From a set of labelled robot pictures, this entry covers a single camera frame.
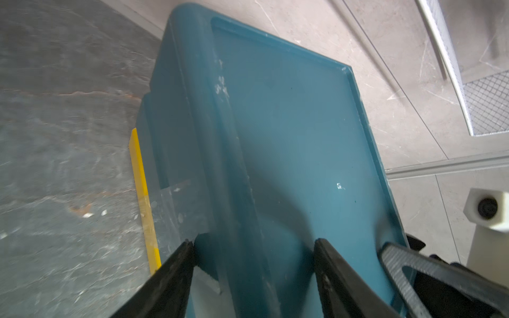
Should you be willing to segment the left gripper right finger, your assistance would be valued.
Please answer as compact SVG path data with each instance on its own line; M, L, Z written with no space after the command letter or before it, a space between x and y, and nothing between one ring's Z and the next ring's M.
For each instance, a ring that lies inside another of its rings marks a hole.
M399 317L330 242L314 243L314 272L324 317Z

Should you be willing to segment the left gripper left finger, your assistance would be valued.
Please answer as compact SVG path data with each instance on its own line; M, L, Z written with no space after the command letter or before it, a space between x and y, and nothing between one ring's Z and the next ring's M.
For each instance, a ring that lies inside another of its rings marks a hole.
M194 244L186 240L112 316L185 317L194 267Z

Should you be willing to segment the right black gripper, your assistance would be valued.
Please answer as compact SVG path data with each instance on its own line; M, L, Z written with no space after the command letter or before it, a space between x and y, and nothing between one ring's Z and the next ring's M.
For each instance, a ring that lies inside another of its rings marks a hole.
M393 243L379 260L412 317L508 317L508 289ZM413 287L403 268L415 270Z

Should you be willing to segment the teal drawer cabinet yellow base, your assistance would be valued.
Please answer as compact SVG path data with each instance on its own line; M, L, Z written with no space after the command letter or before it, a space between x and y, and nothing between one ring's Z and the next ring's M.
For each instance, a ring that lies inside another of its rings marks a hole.
M398 314L406 237L350 66L197 3L168 19L135 124L158 254L196 243L187 317L321 317L327 239Z

